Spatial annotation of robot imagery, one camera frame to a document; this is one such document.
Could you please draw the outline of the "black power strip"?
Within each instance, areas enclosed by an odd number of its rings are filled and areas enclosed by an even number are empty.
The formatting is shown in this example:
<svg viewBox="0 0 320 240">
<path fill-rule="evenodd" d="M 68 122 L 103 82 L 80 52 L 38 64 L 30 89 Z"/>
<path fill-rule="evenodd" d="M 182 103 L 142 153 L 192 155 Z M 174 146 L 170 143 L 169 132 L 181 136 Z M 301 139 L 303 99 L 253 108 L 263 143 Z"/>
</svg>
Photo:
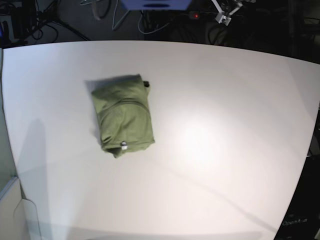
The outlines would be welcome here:
<svg viewBox="0 0 320 240">
<path fill-rule="evenodd" d="M 189 11 L 187 13 L 188 17 L 191 20 L 214 19 L 217 14 L 217 12 L 213 11 Z"/>
</svg>

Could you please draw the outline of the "white cabinet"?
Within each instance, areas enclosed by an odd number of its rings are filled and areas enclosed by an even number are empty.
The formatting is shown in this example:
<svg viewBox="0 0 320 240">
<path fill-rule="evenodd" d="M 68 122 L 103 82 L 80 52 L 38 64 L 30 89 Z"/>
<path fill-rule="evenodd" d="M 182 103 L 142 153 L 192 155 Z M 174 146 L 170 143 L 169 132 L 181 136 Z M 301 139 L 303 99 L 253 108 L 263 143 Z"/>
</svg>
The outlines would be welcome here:
<svg viewBox="0 0 320 240">
<path fill-rule="evenodd" d="M 36 205 L 22 198 L 18 177 L 12 177 L 0 192 L 0 238 L 2 240 L 42 238 Z"/>
</svg>

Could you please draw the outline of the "white ID label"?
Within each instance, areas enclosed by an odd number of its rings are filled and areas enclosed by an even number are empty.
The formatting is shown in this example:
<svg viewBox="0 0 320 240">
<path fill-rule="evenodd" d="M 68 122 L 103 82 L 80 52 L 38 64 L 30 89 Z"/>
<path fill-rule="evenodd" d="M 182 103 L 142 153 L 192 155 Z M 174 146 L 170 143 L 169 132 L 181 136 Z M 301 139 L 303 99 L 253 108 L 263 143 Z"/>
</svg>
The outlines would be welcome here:
<svg viewBox="0 0 320 240">
<path fill-rule="evenodd" d="M 128 144 L 127 144 L 127 142 L 126 142 L 126 141 L 122 141 L 122 142 L 120 143 L 120 147 L 121 147 L 121 149 L 122 149 L 123 151 L 126 151 L 126 150 L 128 149 Z"/>
</svg>

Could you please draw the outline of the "black OpenArm box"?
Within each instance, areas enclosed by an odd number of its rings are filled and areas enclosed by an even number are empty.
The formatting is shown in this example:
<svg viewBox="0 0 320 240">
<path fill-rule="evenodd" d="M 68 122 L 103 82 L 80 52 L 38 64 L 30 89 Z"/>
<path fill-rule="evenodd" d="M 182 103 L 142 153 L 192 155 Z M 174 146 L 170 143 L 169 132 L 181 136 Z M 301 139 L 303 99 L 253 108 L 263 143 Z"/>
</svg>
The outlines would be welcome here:
<svg viewBox="0 0 320 240">
<path fill-rule="evenodd" d="M 320 238 L 320 156 L 306 158 L 276 240 Z"/>
</svg>

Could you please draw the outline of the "green T-shirt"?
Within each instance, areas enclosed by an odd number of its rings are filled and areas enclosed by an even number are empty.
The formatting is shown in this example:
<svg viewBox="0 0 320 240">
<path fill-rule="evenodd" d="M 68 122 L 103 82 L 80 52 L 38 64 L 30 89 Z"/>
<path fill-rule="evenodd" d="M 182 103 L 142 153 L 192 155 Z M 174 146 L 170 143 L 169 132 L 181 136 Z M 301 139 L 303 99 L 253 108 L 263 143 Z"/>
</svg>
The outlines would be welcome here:
<svg viewBox="0 0 320 240">
<path fill-rule="evenodd" d="M 155 143 L 148 102 L 150 88 L 139 74 L 95 82 L 90 95 L 104 152 L 119 158 Z M 122 141 L 127 142 L 127 150 L 121 149 Z"/>
</svg>

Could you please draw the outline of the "blue box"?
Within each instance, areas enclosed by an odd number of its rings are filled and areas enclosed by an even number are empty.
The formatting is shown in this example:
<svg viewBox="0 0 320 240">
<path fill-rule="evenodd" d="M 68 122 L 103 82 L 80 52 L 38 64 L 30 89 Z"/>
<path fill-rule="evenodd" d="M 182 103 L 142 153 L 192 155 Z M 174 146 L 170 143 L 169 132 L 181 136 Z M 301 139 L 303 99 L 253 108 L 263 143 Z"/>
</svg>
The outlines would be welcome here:
<svg viewBox="0 0 320 240">
<path fill-rule="evenodd" d="M 130 11 L 184 11 L 192 0 L 122 0 L 121 2 Z"/>
</svg>

